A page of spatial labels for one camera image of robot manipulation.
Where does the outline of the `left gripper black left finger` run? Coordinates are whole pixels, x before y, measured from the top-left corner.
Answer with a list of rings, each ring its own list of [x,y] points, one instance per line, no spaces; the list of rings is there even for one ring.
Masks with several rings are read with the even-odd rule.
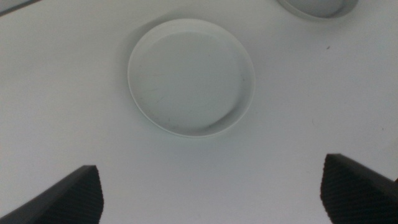
[[[1,223],[100,222],[103,191],[96,166],[81,166],[40,195],[1,217]]]

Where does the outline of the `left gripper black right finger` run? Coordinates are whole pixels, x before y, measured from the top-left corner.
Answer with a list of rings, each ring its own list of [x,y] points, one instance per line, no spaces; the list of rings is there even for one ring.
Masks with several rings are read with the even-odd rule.
[[[320,198],[332,223],[397,224],[397,182],[342,154],[327,154]]]

